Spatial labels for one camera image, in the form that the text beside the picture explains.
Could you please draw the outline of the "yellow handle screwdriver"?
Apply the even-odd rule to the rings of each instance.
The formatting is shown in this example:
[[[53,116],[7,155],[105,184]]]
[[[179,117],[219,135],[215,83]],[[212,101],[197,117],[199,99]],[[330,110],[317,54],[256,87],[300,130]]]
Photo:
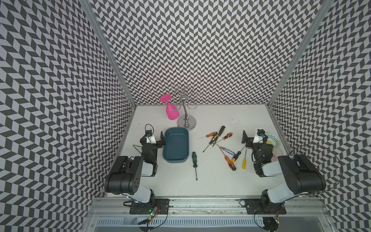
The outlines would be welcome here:
[[[244,158],[243,158],[243,163],[242,163],[242,169],[246,169],[246,156],[247,156],[247,148],[244,150]]]

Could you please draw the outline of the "orange black large screwdriver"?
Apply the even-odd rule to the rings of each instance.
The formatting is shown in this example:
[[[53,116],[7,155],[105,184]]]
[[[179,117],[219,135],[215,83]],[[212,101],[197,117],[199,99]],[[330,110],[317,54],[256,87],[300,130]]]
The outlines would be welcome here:
[[[220,151],[222,152],[222,154],[224,155],[224,159],[226,160],[229,168],[233,171],[236,171],[236,167],[234,165],[234,163],[229,159],[229,157],[224,153],[224,151],[222,150],[222,148],[219,148]]]

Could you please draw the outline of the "green black handle screwdriver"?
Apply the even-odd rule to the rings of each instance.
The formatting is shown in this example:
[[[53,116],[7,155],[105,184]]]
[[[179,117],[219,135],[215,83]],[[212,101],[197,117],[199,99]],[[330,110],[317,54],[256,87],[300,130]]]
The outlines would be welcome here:
[[[192,152],[192,162],[193,162],[193,168],[195,169],[195,176],[196,180],[198,180],[198,175],[197,175],[197,154],[196,152]]]

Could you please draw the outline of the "black orange-tipped screwdriver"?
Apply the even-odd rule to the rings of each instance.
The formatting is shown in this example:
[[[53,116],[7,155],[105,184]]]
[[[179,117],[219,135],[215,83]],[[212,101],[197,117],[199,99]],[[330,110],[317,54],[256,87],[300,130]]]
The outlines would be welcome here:
[[[240,151],[238,151],[238,152],[234,155],[234,157],[233,157],[233,159],[232,159],[232,162],[236,162],[236,160],[239,158],[239,156],[241,155],[242,151],[243,151],[245,148],[246,148],[246,146],[243,146],[242,149],[241,149]]]

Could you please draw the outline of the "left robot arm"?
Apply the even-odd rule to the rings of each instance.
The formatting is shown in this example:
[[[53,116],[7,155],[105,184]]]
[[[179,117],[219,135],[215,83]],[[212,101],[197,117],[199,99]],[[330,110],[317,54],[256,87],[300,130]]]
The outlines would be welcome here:
[[[141,184],[142,177],[154,177],[157,174],[157,150],[166,145],[164,134],[156,140],[152,130],[146,130],[140,139],[140,156],[119,156],[115,160],[106,178],[104,190],[114,195],[124,195],[135,203],[155,204],[153,190]]]

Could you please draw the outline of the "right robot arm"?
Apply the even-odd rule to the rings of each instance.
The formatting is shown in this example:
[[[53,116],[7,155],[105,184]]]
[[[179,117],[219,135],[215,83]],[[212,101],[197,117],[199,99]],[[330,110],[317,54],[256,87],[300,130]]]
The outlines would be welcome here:
[[[276,187],[264,190],[260,199],[249,201],[247,204],[250,208],[257,206],[263,213],[276,212],[283,209],[288,200],[325,190],[324,176],[306,155],[284,155],[273,161],[274,146],[267,142],[268,136],[262,129],[257,130],[254,137],[248,137],[243,131],[242,144],[252,149],[255,173],[259,177],[282,175],[285,180]]]

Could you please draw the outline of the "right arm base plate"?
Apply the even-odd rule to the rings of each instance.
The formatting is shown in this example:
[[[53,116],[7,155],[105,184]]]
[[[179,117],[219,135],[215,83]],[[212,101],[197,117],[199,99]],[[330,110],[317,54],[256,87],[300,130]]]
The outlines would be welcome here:
[[[277,214],[278,215],[286,215],[287,211],[283,203],[274,204],[268,201],[263,201],[261,199],[244,199],[245,208],[247,210],[248,215],[257,214]]]

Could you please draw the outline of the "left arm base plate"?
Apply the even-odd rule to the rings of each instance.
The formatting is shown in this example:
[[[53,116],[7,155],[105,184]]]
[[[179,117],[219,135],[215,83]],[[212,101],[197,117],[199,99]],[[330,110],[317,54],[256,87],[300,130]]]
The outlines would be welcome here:
[[[132,203],[130,206],[130,215],[149,215],[150,210],[153,210],[156,206],[160,207],[159,214],[166,215],[169,211],[170,199],[160,198],[155,199],[152,203],[142,204],[142,203]]]

